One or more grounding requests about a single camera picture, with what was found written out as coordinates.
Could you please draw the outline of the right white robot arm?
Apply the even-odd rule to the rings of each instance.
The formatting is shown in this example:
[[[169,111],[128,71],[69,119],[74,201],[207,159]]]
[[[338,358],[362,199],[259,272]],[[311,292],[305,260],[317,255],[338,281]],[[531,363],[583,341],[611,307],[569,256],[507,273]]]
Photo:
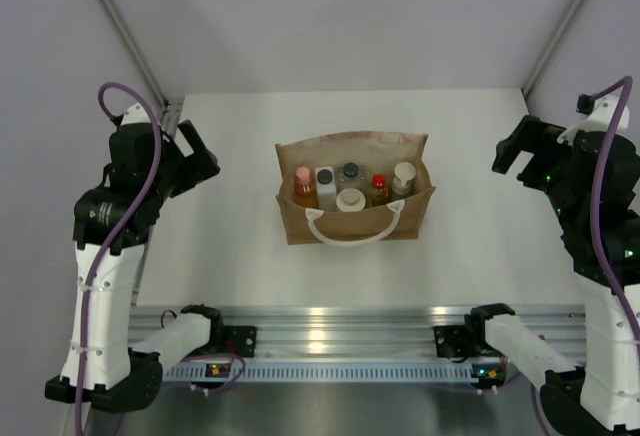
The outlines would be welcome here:
[[[498,143],[492,168],[519,174],[543,192],[560,225],[583,300],[586,360],[577,363],[530,331],[503,303],[465,318],[465,340],[478,353],[511,361],[539,395],[543,413],[563,435],[635,435],[639,431],[639,217],[632,209],[639,157],[623,134],[621,96],[581,95],[578,124],[564,128],[525,116]]]

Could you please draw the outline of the orange bottle pink cap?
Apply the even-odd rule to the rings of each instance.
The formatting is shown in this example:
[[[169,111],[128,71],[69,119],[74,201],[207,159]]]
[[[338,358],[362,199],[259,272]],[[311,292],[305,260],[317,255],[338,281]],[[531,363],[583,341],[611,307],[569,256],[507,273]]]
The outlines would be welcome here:
[[[294,174],[294,198],[297,205],[317,209],[318,197],[314,173],[307,166],[300,166]]]

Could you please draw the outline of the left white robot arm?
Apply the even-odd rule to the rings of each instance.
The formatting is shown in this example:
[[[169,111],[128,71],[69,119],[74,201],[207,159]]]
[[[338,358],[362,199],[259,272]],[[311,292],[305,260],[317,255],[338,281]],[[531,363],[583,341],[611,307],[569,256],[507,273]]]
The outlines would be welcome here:
[[[219,310],[188,305],[163,329],[129,344],[134,283],[162,206],[220,168],[188,120],[177,128],[192,149],[189,155],[156,124],[122,116],[116,121],[102,180],[74,207],[74,326],[63,369],[46,383],[45,396],[123,414],[149,407],[164,373],[185,357],[219,353],[226,332]]]

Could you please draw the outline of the brown canvas tote bag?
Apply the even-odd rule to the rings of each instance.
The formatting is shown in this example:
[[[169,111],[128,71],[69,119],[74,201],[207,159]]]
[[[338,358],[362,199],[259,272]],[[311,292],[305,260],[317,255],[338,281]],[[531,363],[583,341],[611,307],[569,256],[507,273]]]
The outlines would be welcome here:
[[[425,134],[355,131],[279,144],[276,196],[291,245],[415,239],[435,190]]]

